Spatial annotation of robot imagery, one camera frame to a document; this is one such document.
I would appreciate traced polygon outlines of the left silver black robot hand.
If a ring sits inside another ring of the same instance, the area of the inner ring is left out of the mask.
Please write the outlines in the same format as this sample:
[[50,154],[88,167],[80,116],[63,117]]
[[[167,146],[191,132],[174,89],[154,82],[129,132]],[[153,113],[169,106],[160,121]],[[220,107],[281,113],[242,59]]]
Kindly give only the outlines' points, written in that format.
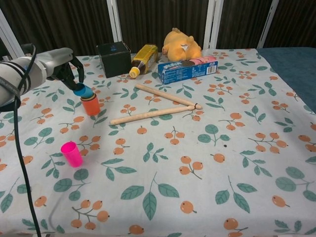
[[[45,67],[48,80],[59,80],[72,91],[80,91],[83,89],[83,64],[74,56],[72,49],[63,47],[42,52],[36,56],[36,60]],[[70,64],[77,69],[79,83],[75,82]]]

